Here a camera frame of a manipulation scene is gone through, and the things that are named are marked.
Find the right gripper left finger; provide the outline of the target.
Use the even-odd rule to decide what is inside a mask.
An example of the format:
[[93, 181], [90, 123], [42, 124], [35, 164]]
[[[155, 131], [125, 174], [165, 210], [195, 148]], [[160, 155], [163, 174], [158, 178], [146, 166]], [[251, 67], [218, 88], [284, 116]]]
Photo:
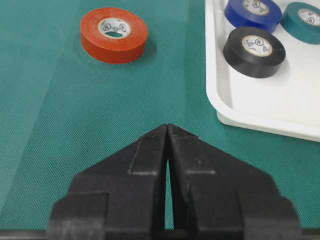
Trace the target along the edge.
[[48, 223], [50, 240], [151, 240], [165, 225], [165, 124], [77, 174]]

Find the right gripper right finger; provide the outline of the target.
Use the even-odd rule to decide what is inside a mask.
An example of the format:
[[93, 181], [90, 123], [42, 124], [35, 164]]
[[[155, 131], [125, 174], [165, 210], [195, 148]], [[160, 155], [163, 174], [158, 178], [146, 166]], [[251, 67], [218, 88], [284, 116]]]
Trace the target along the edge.
[[266, 172], [170, 124], [174, 225], [195, 240], [300, 240], [293, 203]]

